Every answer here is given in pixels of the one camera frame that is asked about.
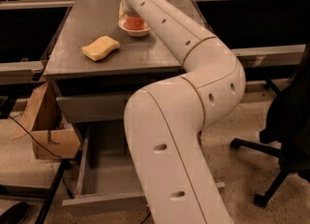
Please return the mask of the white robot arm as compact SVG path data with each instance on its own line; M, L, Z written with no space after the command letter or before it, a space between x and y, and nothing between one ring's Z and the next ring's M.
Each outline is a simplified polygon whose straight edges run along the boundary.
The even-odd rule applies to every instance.
M202 154L199 132L245 90L243 67L221 40L166 0L122 0L185 72L135 92L124 111L128 147L155 224L233 224Z

